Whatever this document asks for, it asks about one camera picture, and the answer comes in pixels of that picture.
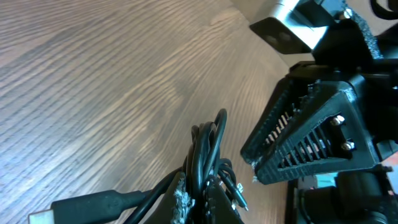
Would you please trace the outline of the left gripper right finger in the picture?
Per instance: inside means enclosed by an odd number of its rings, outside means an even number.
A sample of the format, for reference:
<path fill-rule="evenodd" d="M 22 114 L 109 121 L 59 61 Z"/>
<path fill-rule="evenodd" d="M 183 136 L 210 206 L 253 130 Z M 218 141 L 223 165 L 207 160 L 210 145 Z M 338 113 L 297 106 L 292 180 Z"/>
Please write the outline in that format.
<path fill-rule="evenodd" d="M 237 211 L 214 176 L 207 180 L 204 190 L 203 222 L 206 224 L 243 224 Z"/>

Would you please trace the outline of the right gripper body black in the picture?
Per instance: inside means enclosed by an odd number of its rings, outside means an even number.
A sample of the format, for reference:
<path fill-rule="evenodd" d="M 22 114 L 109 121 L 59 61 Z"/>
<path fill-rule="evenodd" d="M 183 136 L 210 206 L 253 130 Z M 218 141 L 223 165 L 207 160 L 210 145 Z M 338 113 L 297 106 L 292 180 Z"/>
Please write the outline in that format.
<path fill-rule="evenodd" d="M 366 127 L 381 156 L 397 153 L 397 26 L 377 36 L 366 23 L 344 20 L 333 25 L 314 51 L 314 61 L 292 66 L 293 77 L 341 80 L 360 75 L 356 94 Z"/>

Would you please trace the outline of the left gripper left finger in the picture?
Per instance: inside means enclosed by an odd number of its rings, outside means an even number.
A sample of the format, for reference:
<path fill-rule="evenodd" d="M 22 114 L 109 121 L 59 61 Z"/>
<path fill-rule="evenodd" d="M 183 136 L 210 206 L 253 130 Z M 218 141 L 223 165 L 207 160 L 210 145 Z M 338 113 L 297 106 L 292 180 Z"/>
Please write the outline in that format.
<path fill-rule="evenodd" d="M 195 200 L 187 192 L 186 175 L 178 172 L 144 224 L 184 224 L 194 206 Z"/>

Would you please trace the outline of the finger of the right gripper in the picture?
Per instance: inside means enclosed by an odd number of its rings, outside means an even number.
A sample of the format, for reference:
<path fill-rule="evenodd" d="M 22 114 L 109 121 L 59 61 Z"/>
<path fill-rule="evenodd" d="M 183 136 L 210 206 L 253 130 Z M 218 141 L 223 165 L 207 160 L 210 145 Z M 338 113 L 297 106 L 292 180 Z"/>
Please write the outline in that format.
<path fill-rule="evenodd" d="M 267 185 L 315 174 L 372 168 L 379 162 L 353 90 L 316 93 L 313 109 L 314 129 L 307 143 L 314 150 L 314 165 L 254 167 L 258 181 Z"/>
<path fill-rule="evenodd" d="M 314 150 L 308 144 L 314 129 L 314 81 L 283 78 L 241 149 L 254 167 L 310 167 Z"/>

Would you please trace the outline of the black USB cable thin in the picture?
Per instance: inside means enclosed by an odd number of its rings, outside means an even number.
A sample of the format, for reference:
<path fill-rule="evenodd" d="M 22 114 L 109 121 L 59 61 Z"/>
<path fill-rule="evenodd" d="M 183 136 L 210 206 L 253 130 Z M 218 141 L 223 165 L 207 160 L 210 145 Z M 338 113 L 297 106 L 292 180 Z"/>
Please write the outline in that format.
<path fill-rule="evenodd" d="M 245 209 L 245 211 L 248 211 L 248 203 L 243 197 L 243 186 L 237 183 L 232 162 L 229 159 L 222 158 L 218 161 L 218 176 L 225 184 L 231 201 Z"/>

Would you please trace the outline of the black USB cable thick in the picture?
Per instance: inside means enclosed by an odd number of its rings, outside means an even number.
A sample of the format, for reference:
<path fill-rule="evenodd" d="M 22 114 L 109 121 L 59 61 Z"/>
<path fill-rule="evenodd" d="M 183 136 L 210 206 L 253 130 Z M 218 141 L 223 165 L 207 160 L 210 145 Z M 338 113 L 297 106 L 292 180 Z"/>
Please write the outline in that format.
<path fill-rule="evenodd" d="M 153 189 L 129 193 L 107 190 L 59 200 L 52 202 L 48 210 L 29 214 L 29 223 L 109 223 L 118 220 L 126 210 L 132 210 L 126 223 L 144 223 L 178 172 L 185 173 L 187 192 L 195 200 L 186 223 L 204 223 L 203 193 L 210 176 L 219 179 L 218 161 L 226 119 L 227 112 L 222 109 L 214 121 L 193 126 L 192 144 L 183 165 L 167 174 Z"/>

